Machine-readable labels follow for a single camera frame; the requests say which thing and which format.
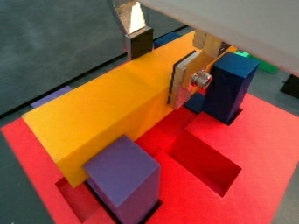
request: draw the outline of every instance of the purple cube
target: purple cube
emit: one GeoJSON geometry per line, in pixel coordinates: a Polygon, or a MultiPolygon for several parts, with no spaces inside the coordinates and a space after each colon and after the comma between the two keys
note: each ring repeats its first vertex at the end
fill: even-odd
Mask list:
{"type": "Polygon", "coordinates": [[[88,184],[117,219],[136,224],[159,200],[160,165],[121,136],[84,165],[88,184]]]}

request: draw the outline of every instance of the dark blue block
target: dark blue block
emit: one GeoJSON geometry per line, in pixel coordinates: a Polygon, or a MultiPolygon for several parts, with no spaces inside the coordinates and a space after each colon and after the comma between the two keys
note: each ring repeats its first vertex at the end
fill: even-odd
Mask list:
{"type": "Polygon", "coordinates": [[[171,41],[176,40],[180,36],[181,35],[176,34],[175,32],[168,32],[153,42],[153,49],[168,44],[171,41]]]}
{"type": "Polygon", "coordinates": [[[160,165],[121,136],[84,165],[88,183],[121,223],[136,224],[159,201],[160,165]]]}
{"type": "Polygon", "coordinates": [[[195,93],[191,99],[183,104],[183,106],[195,114],[199,114],[203,110],[204,95],[195,93]]]}
{"type": "Polygon", "coordinates": [[[256,60],[232,52],[227,52],[211,67],[212,82],[204,97],[203,111],[225,124],[231,124],[239,114],[239,105],[256,69],[256,60]]]}

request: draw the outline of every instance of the wooden block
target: wooden block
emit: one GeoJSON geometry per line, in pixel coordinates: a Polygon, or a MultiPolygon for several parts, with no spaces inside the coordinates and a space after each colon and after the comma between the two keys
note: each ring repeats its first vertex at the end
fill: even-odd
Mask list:
{"type": "Polygon", "coordinates": [[[172,67],[192,50],[189,33],[23,116],[73,187],[95,155],[120,136],[137,139],[172,111],[172,67]]]}

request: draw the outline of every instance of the red surface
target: red surface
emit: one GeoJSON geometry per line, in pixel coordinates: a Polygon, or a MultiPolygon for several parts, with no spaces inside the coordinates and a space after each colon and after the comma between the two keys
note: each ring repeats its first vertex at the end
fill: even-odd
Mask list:
{"type": "Polygon", "coordinates": [[[177,136],[183,133],[183,128],[196,117],[187,108],[175,110],[137,139],[136,143],[155,156],[163,149],[168,148],[177,136]]]}
{"type": "MultiPolygon", "coordinates": [[[[299,119],[251,95],[242,108],[229,126],[204,113],[195,117],[184,108],[179,109],[137,139],[161,164],[163,205],[148,223],[271,223],[299,160],[299,119]],[[195,154],[184,154],[184,141],[195,154]],[[199,147],[205,158],[195,152],[199,147]],[[185,155],[183,165],[168,151],[185,155]],[[191,168],[187,168],[195,174],[196,169],[208,172],[205,181],[185,168],[188,161],[191,168]],[[229,181],[224,197],[207,184],[215,178],[212,171],[220,173],[217,161],[224,168],[232,163],[242,169],[229,181]]],[[[61,174],[24,121],[19,119],[3,131],[56,223],[79,223],[55,185],[61,174]]],[[[85,223],[111,223],[99,210],[85,223]]]]}
{"type": "Polygon", "coordinates": [[[4,126],[1,131],[55,223],[81,223],[79,217],[87,219],[84,223],[115,223],[104,208],[95,204],[95,198],[89,197],[84,185],[80,185],[72,191],[68,185],[61,185],[63,182],[59,182],[63,179],[61,172],[24,120],[17,119],[4,126]],[[84,204],[88,207],[85,207],[85,211],[80,211],[77,217],[72,209],[75,208],[76,211],[84,204]]]}
{"type": "Polygon", "coordinates": [[[65,178],[56,183],[64,199],[69,203],[73,213],[77,215],[80,222],[84,222],[97,211],[100,204],[85,184],[73,188],[65,178]]]}

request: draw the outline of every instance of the blue object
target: blue object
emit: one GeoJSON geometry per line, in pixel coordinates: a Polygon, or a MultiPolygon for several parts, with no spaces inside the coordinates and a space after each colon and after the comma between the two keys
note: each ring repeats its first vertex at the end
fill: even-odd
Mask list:
{"type": "Polygon", "coordinates": [[[183,106],[195,114],[199,114],[203,110],[204,95],[195,93],[191,99],[183,104],[183,106]]]}
{"type": "Polygon", "coordinates": [[[159,201],[160,165],[121,136],[84,165],[88,184],[121,223],[136,224],[159,201]]]}
{"type": "Polygon", "coordinates": [[[258,61],[232,52],[227,52],[211,67],[212,82],[204,97],[203,111],[227,125],[239,114],[256,70],[258,61]]]}
{"type": "Polygon", "coordinates": [[[72,88],[69,86],[61,88],[56,92],[53,92],[53,93],[48,94],[45,97],[43,97],[39,101],[33,102],[32,107],[35,109],[39,108],[45,102],[52,101],[59,96],[67,94],[71,90],[72,90],[72,88]]]}
{"type": "Polygon", "coordinates": [[[171,41],[176,40],[180,36],[181,35],[176,34],[175,32],[168,32],[153,42],[153,49],[168,44],[171,41]]]}

